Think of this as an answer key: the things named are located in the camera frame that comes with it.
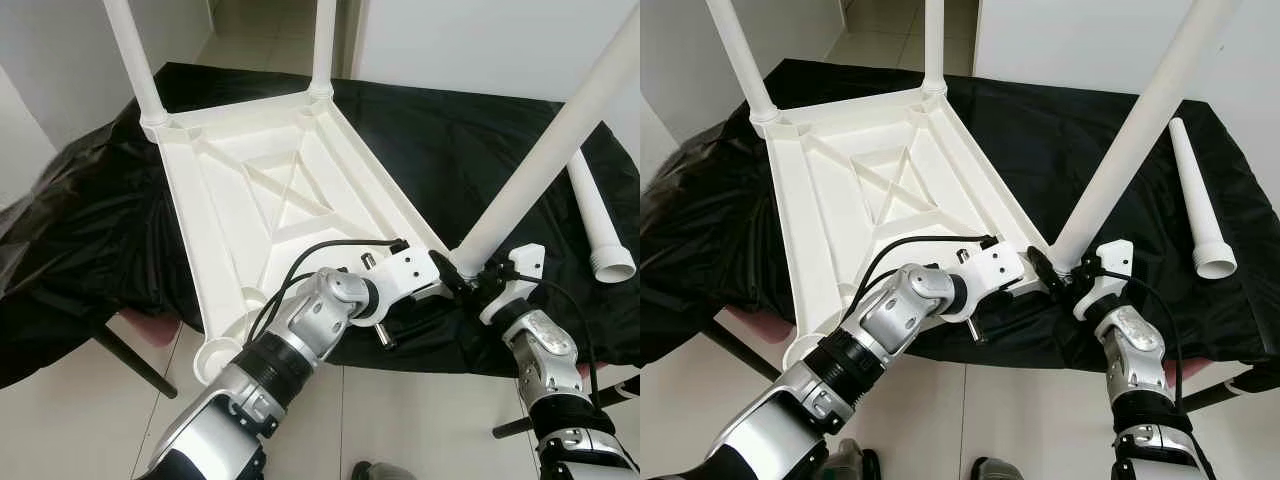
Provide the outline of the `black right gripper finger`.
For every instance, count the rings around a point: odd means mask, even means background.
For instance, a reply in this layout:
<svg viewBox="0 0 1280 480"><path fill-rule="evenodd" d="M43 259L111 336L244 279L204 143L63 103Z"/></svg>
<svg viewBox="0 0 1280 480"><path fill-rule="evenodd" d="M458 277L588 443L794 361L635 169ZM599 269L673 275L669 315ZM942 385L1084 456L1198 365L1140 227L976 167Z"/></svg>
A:
<svg viewBox="0 0 1280 480"><path fill-rule="evenodd" d="M1064 279L1060 273L1057 273L1050 261L1046 252L1034 246L1027 248L1027 261L1030 264L1032 270L1036 273L1037 280L1043 285L1048 293L1062 293L1064 292Z"/></svg>
<svg viewBox="0 0 1280 480"><path fill-rule="evenodd" d="M461 274L458 268L442 251L431 251L431 261L439 271L440 283L456 297L467 298L472 294L472 285Z"/></svg>

